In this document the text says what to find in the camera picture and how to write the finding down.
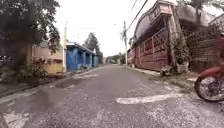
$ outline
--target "sky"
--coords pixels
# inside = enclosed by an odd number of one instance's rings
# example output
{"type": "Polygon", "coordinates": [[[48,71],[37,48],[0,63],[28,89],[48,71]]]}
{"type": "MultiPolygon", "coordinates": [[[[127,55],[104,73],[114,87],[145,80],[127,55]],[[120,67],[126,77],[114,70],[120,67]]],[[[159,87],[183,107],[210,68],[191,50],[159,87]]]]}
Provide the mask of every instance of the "sky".
{"type": "MultiPolygon", "coordinates": [[[[83,44],[90,32],[95,33],[100,49],[104,56],[111,56],[125,51],[124,42],[121,41],[121,32],[124,21],[127,27],[131,24],[145,0],[57,0],[56,27],[61,38],[67,22],[67,39],[71,42],[83,44]]],[[[140,15],[150,9],[156,0],[149,0],[140,15]]],[[[205,7],[210,13],[219,15],[220,11],[205,7]]],[[[127,32],[128,38],[133,36],[138,18],[127,32]]]]}

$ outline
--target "potted plant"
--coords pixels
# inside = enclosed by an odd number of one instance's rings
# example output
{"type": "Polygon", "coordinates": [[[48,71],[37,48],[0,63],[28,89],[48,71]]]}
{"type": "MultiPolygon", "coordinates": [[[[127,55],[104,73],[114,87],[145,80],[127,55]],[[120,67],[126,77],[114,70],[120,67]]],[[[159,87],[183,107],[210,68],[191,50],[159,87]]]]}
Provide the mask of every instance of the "potted plant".
{"type": "Polygon", "coordinates": [[[176,59],[177,72],[188,72],[189,66],[189,50],[182,36],[176,38],[174,43],[174,53],[176,59]]]}

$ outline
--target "blue wall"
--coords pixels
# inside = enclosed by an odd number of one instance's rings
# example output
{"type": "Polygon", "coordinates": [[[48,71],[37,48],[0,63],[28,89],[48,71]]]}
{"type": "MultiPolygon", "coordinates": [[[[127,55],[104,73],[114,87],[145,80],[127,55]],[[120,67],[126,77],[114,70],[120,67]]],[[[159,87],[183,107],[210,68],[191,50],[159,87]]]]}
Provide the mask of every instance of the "blue wall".
{"type": "Polygon", "coordinates": [[[97,67],[98,57],[75,46],[67,46],[66,65],[67,71],[79,70],[82,66],[97,67]]]}
{"type": "Polygon", "coordinates": [[[77,70],[77,50],[76,49],[67,49],[66,66],[68,71],[77,70]]]}

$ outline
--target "fence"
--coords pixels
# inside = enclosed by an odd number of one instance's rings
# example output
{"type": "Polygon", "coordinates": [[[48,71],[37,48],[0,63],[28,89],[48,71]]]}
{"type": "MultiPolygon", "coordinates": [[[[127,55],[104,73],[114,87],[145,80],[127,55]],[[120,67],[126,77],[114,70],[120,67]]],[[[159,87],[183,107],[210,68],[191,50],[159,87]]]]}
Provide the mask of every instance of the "fence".
{"type": "Polygon", "coordinates": [[[186,37],[191,61],[190,70],[201,72],[207,68],[218,65],[220,51],[220,32],[222,24],[211,25],[200,29],[186,37]]]}
{"type": "Polygon", "coordinates": [[[169,32],[162,28],[135,47],[135,64],[139,68],[161,70],[169,65],[169,32]]]}

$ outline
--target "building facade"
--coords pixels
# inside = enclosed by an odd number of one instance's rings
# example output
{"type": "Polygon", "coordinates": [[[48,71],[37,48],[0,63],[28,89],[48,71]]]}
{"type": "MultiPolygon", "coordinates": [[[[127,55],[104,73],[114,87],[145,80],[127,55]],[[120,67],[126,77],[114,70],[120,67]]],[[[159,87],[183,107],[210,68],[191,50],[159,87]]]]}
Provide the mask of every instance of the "building facade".
{"type": "Polygon", "coordinates": [[[98,56],[93,51],[75,42],[68,42],[66,47],[67,71],[75,71],[82,68],[93,68],[98,66],[98,56]]]}
{"type": "MultiPolygon", "coordinates": [[[[161,70],[176,64],[174,42],[179,34],[187,36],[195,31],[195,9],[190,6],[176,6],[171,2],[158,0],[139,19],[131,49],[129,63],[137,68],[161,70]]],[[[209,26],[215,17],[201,11],[202,27],[209,26]]]]}

